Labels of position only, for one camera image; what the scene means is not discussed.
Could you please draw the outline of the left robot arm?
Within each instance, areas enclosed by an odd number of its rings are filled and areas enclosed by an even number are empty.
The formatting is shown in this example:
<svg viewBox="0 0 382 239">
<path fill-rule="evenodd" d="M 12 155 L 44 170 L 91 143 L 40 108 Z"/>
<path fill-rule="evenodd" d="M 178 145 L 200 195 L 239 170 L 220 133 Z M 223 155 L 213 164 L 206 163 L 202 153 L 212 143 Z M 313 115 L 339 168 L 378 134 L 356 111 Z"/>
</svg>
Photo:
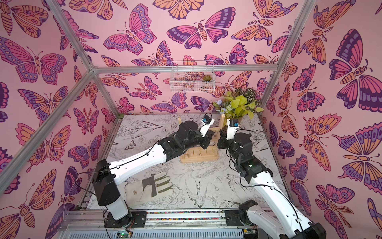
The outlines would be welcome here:
<svg viewBox="0 0 382 239">
<path fill-rule="evenodd" d="M 214 119 L 207 114 L 198 126 L 194 121 L 179 124 L 176 132 L 158 140 L 154 145 L 136 155 L 120 161 L 97 163 L 92 176 L 92 184 L 99 206 L 106 207 L 115 221 L 130 220 L 127 202 L 120 194 L 118 185 L 129 177 L 151 166 L 165 163 L 185 154 L 189 149 L 200 146 L 207 149 L 214 132 L 210 130 Z"/>
</svg>

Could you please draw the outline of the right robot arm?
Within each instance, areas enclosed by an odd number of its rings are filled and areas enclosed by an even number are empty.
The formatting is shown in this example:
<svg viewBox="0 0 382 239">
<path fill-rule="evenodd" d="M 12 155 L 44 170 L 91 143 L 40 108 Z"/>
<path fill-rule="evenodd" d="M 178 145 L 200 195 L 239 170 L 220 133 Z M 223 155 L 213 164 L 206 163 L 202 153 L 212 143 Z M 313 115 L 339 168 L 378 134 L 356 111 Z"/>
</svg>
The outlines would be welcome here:
<svg viewBox="0 0 382 239">
<path fill-rule="evenodd" d="M 220 130 L 218 148 L 226 149 L 235 170 L 266 201 L 273 216 L 253 200 L 240 205 L 242 219 L 255 224 L 272 239 L 325 239 L 326 231 L 320 223 L 313 223 L 290 201 L 274 182 L 271 171 L 253 154 L 251 135 Z"/>
</svg>

